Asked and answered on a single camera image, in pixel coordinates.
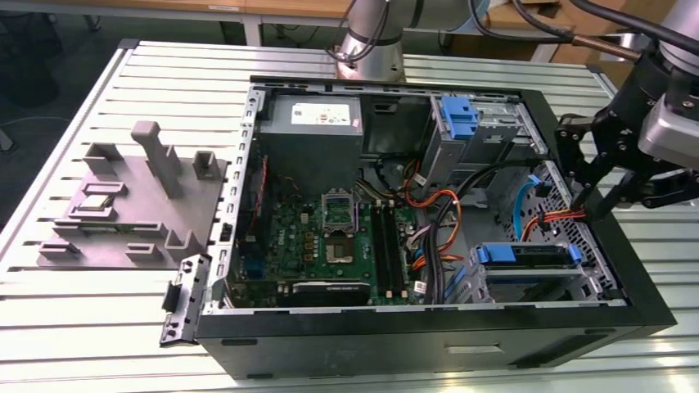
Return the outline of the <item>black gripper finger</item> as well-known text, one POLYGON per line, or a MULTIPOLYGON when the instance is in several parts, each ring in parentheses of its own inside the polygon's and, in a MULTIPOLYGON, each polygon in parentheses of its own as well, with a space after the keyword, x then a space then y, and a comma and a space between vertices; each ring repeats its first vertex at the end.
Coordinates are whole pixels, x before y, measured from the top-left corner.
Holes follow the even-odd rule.
POLYGON ((596 219, 596 202, 589 198, 593 187, 601 179, 599 166, 587 162, 580 143, 589 131, 592 118, 575 114, 564 114, 553 132, 557 163, 561 174, 567 178, 571 192, 569 208, 584 210, 588 220, 596 219))
POLYGON ((661 178, 653 176, 648 171, 628 171, 601 201, 595 205, 587 204, 588 218, 603 219, 616 207, 640 205, 647 209, 657 209, 698 198, 695 169, 672 171, 671 175, 661 178))

